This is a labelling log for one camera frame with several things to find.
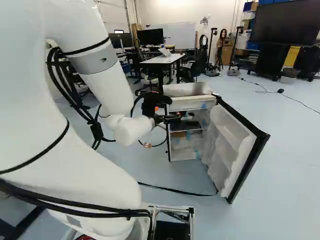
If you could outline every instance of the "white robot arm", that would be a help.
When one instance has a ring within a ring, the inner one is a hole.
[[[128,146],[150,132],[155,127],[152,118],[125,117],[133,106],[133,94],[97,6],[90,0],[44,3],[46,37],[58,43],[100,101],[101,120],[114,131],[115,140]]]
[[[45,83],[44,42],[49,38],[57,42],[101,102],[100,115],[114,129],[117,142],[127,146],[152,129],[154,120],[148,116],[124,117],[133,106],[133,95],[94,2],[6,1],[0,7],[0,26],[4,56],[0,64],[0,181],[68,201],[141,209],[136,180],[77,136]],[[135,217],[49,212],[96,240],[124,240],[138,222]]]

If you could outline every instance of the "open fridge door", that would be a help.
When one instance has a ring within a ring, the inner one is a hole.
[[[210,111],[202,162],[219,190],[232,203],[270,135],[261,131],[221,98]]]

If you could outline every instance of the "white table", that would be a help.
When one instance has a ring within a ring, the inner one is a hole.
[[[171,56],[156,56],[154,58],[140,62],[140,64],[173,64],[183,58],[186,54],[172,53]]]
[[[167,84],[170,84],[173,80],[171,77],[171,66],[176,63],[176,82],[180,83],[180,60],[185,56],[186,54],[180,54],[180,53],[172,53],[171,56],[156,56],[154,58],[148,59],[146,61],[140,62],[140,64],[143,67],[146,68],[153,68],[158,74],[158,87],[159,92],[163,93],[163,85],[164,85],[164,73],[163,69],[169,66],[169,82]]]

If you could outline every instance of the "mini fridge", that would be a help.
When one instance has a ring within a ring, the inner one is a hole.
[[[168,160],[201,161],[220,196],[231,204],[270,135],[203,82],[164,85],[163,92],[172,98],[165,114],[181,116],[166,125]]]

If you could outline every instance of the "orange tag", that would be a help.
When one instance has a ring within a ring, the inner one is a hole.
[[[152,148],[152,144],[151,144],[150,142],[145,142],[145,143],[143,144],[143,146],[144,146],[145,148],[147,148],[147,149]]]

